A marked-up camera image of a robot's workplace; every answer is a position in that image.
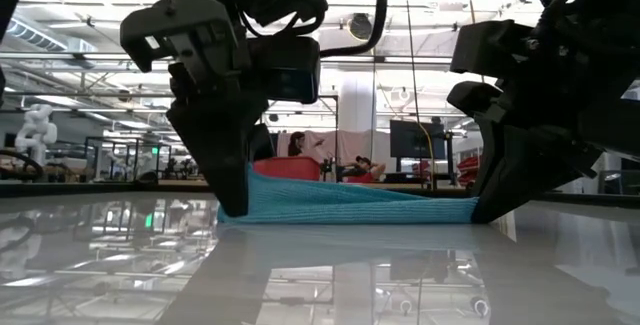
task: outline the white pillar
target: white pillar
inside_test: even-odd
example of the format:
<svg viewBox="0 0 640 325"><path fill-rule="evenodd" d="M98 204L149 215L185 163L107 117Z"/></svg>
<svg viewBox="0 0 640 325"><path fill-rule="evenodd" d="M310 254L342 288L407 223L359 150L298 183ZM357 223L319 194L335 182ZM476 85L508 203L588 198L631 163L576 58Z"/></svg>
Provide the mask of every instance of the white pillar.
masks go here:
<svg viewBox="0 0 640 325"><path fill-rule="evenodd" d="M376 92L371 72L343 72L338 109L338 129L352 132L375 130Z"/></svg>
<svg viewBox="0 0 640 325"><path fill-rule="evenodd" d="M342 264L333 268L335 325L371 325L375 268L369 263Z"/></svg>

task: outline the ceiling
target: ceiling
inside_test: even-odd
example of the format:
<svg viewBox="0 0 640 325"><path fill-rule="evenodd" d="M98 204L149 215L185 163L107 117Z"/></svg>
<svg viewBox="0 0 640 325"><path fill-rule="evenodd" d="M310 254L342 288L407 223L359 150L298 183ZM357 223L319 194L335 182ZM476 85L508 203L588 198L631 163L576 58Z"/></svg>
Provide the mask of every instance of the ceiling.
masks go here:
<svg viewBox="0 0 640 325"><path fill-rule="evenodd" d="M120 22L131 12L150 6L155 1L157 0L21 0L12 23L14 26L10 26L9 36L5 37L0 48L5 52L0 54L0 63L9 74L10 88L16 92L92 93L96 96L73 99L78 102L75 107L118 111L136 109L140 113L134 114L138 121L146 122L157 130L170 130L162 114L162 109L169 106L170 98L137 97L132 101L122 102L114 97L100 97L100 94L124 90L156 96L169 94L166 62L154 66L153 73L142 74L126 54L99 56L102 53L123 53L119 45ZM359 44L360 41L350 34L346 25L354 13L367 13L372 18L375 0L327 1L330 9L325 22L312 36L323 49ZM447 94L456 83L479 80L479 77L446 72L457 39L454 26L470 24L474 18L475 21L514 19L523 24L533 24L541 11L537 0L473 0L475 16L470 11L469 0L389 0L389 5L385 32L375 49L375 55L386 56L387 62L376 64L375 80L372 78L372 86L375 86L377 92L375 101L378 124L383 128L396 114L409 116L416 111L414 87L421 112L458 113L446 103ZM274 33L285 26L288 20L285 18L259 30ZM46 49L43 49L42 42L34 45L32 38L25 39L21 33L25 26L49 39L54 45L58 44L65 51L90 52L95 53L95 56L89 60L89 64L69 60L44 60L44 55L47 54L43 53ZM411 49L417 63L415 82L411 72ZM23 52L37 54L19 56ZM372 61L365 58L330 59L322 65L320 93L339 94L345 71L372 74L374 66ZM24 101L18 97L9 97L9 100L14 104L34 101L29 98ZM67 102L55 104L61 108L73 107L63 104ZM302 112L302 115L284 117L279 122L279 126L283 128L322 129L333 128L335 125L335 101L308 106L278 102L270 111ZM103 121L111 127L114 126L109 124L111 120L121 120L124 116L106 111L86 112L101 114L108 121L95 117L93 120ZM126 118L131 120L131 113L127 113ZM451 122L457 123L458 120L452 118Z"/></svg>

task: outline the blue towel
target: blue towel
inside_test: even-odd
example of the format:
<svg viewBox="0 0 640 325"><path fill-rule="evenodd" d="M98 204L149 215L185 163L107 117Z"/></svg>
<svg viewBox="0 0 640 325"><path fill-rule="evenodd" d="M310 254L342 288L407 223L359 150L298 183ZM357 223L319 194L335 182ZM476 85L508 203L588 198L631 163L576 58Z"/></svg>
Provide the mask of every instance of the blue towel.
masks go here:
<svg viewBox="0 0 640 325"><path fill-rule="evenodd" d="M266 177L249 170L249 214L232 224L467 224L476 198L429 199L358 185Z"/></svg>

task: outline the monitor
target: monitor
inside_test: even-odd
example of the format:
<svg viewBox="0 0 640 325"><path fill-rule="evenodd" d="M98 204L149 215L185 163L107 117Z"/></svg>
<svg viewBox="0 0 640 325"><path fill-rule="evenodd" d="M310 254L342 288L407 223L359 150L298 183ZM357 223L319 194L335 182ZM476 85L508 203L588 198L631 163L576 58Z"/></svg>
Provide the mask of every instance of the monitor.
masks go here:
<svg viewBox="0 0 640 325"><path fill-rule="evenodd" d="M433 157L446 159L444 125L422 123L431 137ZM429 143L424 131L414 121L391 120L391 157L430 159Z"/></svg>

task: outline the white wall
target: white wall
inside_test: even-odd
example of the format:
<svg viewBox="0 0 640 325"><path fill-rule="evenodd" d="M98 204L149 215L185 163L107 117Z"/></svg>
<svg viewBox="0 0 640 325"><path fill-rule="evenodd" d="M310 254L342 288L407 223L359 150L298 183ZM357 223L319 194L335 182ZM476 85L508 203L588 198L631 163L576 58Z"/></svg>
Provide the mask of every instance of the white wall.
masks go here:
<svg viewBox="0 0 640 325"><path fill-rule="evenodd" d="M466 138L453 139L453 153L456 154L461 151L481 148L483 144L484 143L482 142L482 135L480 135L480 131L469 131Z"/></svg>
<svg viewBox="0 0 640 325"><path fill-rule="evenodd" d="M102 136L102 127L87 118L75 118L65 113L54 113L52 123L58 127L58 141L84 144L87 136ZM17 134L24 123L24 114L0 114L0 147L5 134Z"/></svg>

